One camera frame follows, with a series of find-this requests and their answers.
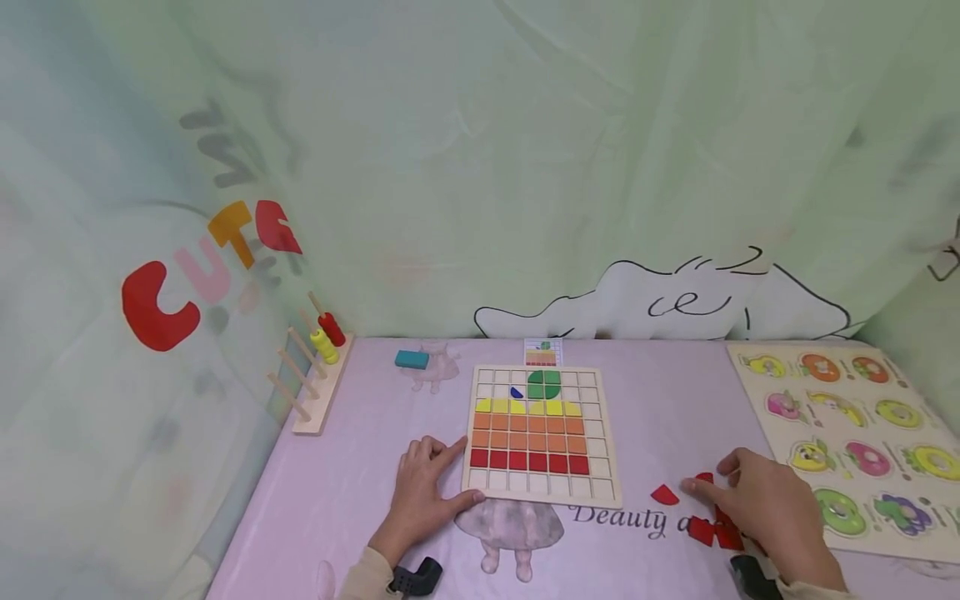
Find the right hand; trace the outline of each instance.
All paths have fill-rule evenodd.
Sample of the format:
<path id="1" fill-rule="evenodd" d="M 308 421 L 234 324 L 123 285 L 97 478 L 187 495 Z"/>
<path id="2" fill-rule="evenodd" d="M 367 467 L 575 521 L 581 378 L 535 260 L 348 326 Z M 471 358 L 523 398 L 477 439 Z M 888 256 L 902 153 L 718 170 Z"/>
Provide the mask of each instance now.
<path id="1" fill-rule="evenodd" d="M 792 468 L 737 448 L 717 465 L 729 488 L 685 479 L 684 492 L 716 504 L 758 541 L 788 584 L 801 581 L 846 591 L 840 565 L 824 543 L 820 505 Z"/>

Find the red bead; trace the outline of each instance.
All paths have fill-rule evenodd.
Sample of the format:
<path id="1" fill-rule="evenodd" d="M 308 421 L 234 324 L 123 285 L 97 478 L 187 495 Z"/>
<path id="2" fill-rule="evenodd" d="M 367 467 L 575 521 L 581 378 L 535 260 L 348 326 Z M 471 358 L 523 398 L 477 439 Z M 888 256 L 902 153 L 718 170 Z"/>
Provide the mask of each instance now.
<path id="1" fill-rule="evenodd" d="M 337 325 L 337 320 L 333 318 L 333 315 L 330 313 L 323 313 L 318 319 L 317 323 L 324 329 L 326 337 L 330 338 L 330 342 L 339 348 L 343 344 L 347 343 L 347 336 L 344 335 L 344 332 L 341 331 L 340 326 Z"/>

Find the cartoon drawing on curtain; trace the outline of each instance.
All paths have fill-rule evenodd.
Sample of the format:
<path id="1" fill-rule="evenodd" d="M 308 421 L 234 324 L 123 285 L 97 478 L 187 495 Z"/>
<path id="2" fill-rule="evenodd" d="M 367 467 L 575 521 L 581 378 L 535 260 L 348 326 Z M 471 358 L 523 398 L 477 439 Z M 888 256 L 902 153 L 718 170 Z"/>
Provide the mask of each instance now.
<path id="1" fill-rule="evenodd" d="M 765 268 L 763 250 L 731 266 L 695 256 L 672 273 L 614 262 L 596 287 L 550 301 L 523 316 L 483 306 L 473 315 L 487 337 L 821 339 L 841 336 L 850 315 L 782 267 Z"/>

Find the table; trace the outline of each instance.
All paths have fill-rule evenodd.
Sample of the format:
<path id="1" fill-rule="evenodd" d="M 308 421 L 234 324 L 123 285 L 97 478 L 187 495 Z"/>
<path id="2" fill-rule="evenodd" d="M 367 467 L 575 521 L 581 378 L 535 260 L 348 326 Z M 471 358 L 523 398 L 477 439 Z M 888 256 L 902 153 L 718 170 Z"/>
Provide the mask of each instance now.
<path id="1" fill-rule="evenodd" d="M 465 433 L 474 365 L 522 364 L 519 340 L 426 341 L 439 375 L 450 378 L 418 383 L 394 357 L 419 346 L 357 340 L 324 434 L 293 436 L 288 421 L 210 600 L 332 600 L 386 514 L 410 440 L 429 434 L 453 442 Z M 683 477 L 713 470 L 737 445 L 770 455 L 723 343 L 565 341 L 564 363 L 603 371 L 625 515 L 554 506 L 564 534 L 533 552 L 530 583 L 518 580 L 510 551 L 501 552 L 494 574 L 481 570 L 480 541 L 453 524 L 404 565 L 416 570 L 424 556 L 440 561 L 435 598 L 740 598 L 731 553 L 677 528 L 682 517 L 710 518 L 711 510 L 686 497 L 672 507 L 650 497 L 661 483 L 679 493 Z M 442 480 L 445 495 L 459 491 L 461 473 L 457 463 Z M 960 597 L 960 566 L 837 555 L 863 598 Z"/>

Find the wooden peg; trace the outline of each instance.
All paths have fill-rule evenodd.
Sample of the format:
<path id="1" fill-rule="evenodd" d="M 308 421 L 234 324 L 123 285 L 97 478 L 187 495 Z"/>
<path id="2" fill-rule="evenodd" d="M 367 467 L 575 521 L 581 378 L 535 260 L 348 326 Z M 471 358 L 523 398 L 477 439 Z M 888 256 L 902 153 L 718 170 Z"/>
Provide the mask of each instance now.
<path id="1" fill-rule="evenodd" d="M 306 316 L 305 310 L 303 310 L 302 308 L 298 308 L 297 312 L 300 313 L 300 318 L 303 319 L 303 324 L 306 325 L 307 335 L 312 335 L 314 331 L 316 331 L 317 329 L 320 329 L 320 326 L 317 323 L 310 321 L 310 318 Z"/>
<path id="2" fill-rule="evenodd" d="M 290 402 L 290 405 L 294 407 L 294 410 L 300 413 L 300 417 L 303 420 L 310 420 L 310 413 L 306 412 L 306 409 L 303 408 L 299 402 L 297 402 L 297 399 L 294 398 L 294 395 L 290 392 L 290 388 L 283 385 L 283 382 L 277 379 L 276 375 L 271 372 L 267 373 L 267 379 L 270 379 L 270 382 L 273 383 L 278 390 L 280 390 L 280 395 Z"/>
<path id="3" fill-rule="evenodd" d="M 282 348 L 277 348 L 276 353 L 280 355 L 280 358 L 283 359 L 283 362 L 287 364 L 287 367 L 290 367 L 294 370 L 294 373 L 297 374 L 297 379 L 300 380 L 300 383 L 303 384 L 303 387 L 307 389 L 307 392 L 314 398 L 320 397 L 320 393 L 317 392 L 317 389 L 310 385 L 310 382 L 306 380 L 306 376 L 300 372 L 300 369 L 297 368 L 297 363 L 294 362 L 294 359 L 290 358 L 290 354 L 287 354 Z"/>
<path id="4" fill-rule="evenodd" d="M 313 295 L 313 292 L 307 292 L 307 297 L 310 298 L 310 301 L 313 302 L 313 307 L 317 309 L 317 312 L 322 317 L 324 315 L 324 310 L 320 307 L 320 301 L 317 300 L 317 297 Z"/>
<path id="5" fill-rule="evenodd" d="M 313 363 L 313 368 L 317 370 L 317 376 L 319 376 L 320 379 L 326 379 L 326 371 L 324 371 L 324 367 L 320 364 L 320 361 L 317 360 L 317 357 L 313 355 L 313 352 L 310 351 L 310 348 L 306 346 L 306 342 L 303 341 L 303 338 L 301 338 L 301 336 L 297 333 L 297 330 L 293 327 L 289 327 L 287 329 L 287 333 L 289 333 L 290 337 L 294 339 L 294 342 L 300 348 L 300 351 L 306 354 L 310 359 L 310 362 Z"/>

